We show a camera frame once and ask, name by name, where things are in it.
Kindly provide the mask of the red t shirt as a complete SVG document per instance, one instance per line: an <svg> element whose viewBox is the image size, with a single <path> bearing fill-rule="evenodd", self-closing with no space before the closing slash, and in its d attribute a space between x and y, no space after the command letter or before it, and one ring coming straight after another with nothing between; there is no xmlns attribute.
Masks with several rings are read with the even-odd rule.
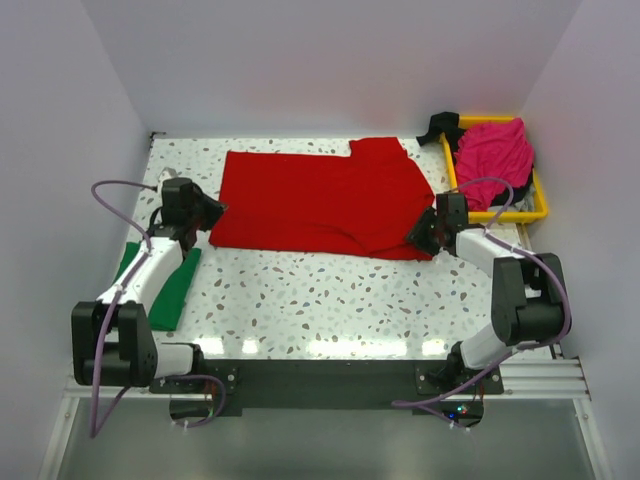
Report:
<svg viewBox="0 0 640 480"><path fill-rule="evenodd" d="M230 151L215 247L429 260L406 237L435 195L391 137L349 143L347 156Z"/></svg>

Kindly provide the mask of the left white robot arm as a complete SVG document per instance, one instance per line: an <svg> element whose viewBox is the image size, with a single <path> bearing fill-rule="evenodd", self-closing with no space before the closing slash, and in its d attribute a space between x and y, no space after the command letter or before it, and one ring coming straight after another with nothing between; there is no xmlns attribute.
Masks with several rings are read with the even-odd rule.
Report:
<svg viewBox="0 0 640 480"><path fill-rule="evenodd" d="M211 230L226 206L184 177L164 179L153 190L161 199L160 222L140 230L138 253L114 283L72 310L72 364L80 385L148 387L171 377L183 391L196 392L206 383L198 347L157 345L148 314L185 263L197 233Z"/></svg>

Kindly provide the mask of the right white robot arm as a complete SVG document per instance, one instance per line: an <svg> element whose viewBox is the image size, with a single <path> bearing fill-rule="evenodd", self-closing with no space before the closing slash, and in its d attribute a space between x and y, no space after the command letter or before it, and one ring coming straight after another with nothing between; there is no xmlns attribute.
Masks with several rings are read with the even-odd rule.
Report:
<svg viewBox="0 0 640 480"><path fill-rule="evenodd" d="M419 379L466 393L481 374L517 352L549 346L569 333L572 316L559 257L512 246L472 224L464 195L438 194L407 240L432 256L447 252L473 264L491 280L490 323L454 344L444 364Z"/></svg>

